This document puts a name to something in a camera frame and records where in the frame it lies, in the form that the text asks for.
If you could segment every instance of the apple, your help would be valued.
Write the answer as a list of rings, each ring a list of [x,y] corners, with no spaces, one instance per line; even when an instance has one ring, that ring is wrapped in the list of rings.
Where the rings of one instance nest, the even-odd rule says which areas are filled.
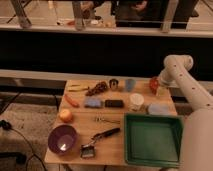
[[[70,112],[69,109],[62,109],[60,112],[59,112],[59,118],[65,122],[65,123],[68,123],[68,122],[71,122],[72,119],[73,119],[73,115],[72,113]]]

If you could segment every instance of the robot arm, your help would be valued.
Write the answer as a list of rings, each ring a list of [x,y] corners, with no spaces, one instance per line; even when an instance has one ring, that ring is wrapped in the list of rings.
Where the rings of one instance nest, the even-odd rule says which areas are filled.
[[[160,85],[175,80],[194,110],[184,125],[179,171],[213,171],[213,97],[188,73],[190,56],[169,55],[164,65]]]

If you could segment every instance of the wooden table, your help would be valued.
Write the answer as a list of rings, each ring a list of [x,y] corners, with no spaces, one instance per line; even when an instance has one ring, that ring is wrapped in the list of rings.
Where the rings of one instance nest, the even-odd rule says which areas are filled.
[[[119,91],[111,91],[101,93],[97,95],[103,101],[106,99],[122,99],[125,103],[125,107],[122,109],[113,108],[101,108],[101,109],[91,109],[84,108],[84,99],[86,91],[80,92],[69,92],[67,87],[70,85],[88,85],[93,88],[99,81],[98,80],[70,80],[67,81],[64,94],[66,93],[72,99],[79,102],[79,108],[73,108],[68,104],[64,96],[62,98],[60,108],[68,108],[72,111],[74,115],[74,120],[70,125],[72,125],[78,133],[78,140],[74,148],[70,150],[67,154],[63,156],[58,156],[52,153],[49,148],[47,149],[45,155],[45,162],[47,163],[60,163],[60,164],[94,164],[94,165],[127,165],[124,160],[124,125],[123,118],[124,113],[129,111],[129,95],[133,92],[141,93],[144,96],[145,103],[141,111],[137,112],[140,114],[146,113],[145,108],[151,103],[166,104],[169,106],[171,115],[177,115],[174,103],[171,99],[169,91],[165,91],[160,97],[156,97],[149,89],[148,82],[137,81],[135,88],[132,92],[124,92],[124,81],[119,81]],[[107,122],[95,122],[94,117],[101,116],[108,119],[120,120],[120,125],[107,123]],[[63,124],[62,121],[57,116],[53,128]],[[87,144],[91,137],[96,133],[100,133],[115,127],[120,127],[121,131],[112,135],[108,138],[102,139],[95,144],[96,156],[90,159],[82,159],[80,157],[81,145]]]

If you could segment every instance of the purple bowl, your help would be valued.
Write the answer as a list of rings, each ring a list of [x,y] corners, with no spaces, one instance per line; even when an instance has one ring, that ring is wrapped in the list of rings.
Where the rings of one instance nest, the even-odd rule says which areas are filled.
[[[75,128],[70,125],[60,125],[52,130],[48,138],[49,149],[56,154],[64,154],[70,150],[77,139]]]

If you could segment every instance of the white container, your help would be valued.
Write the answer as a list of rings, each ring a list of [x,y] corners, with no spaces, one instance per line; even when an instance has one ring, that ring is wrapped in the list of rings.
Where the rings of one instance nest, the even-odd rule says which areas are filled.
[[[130,95],[130,110],[138,111],[144,103],[144,97],[139,93]]]

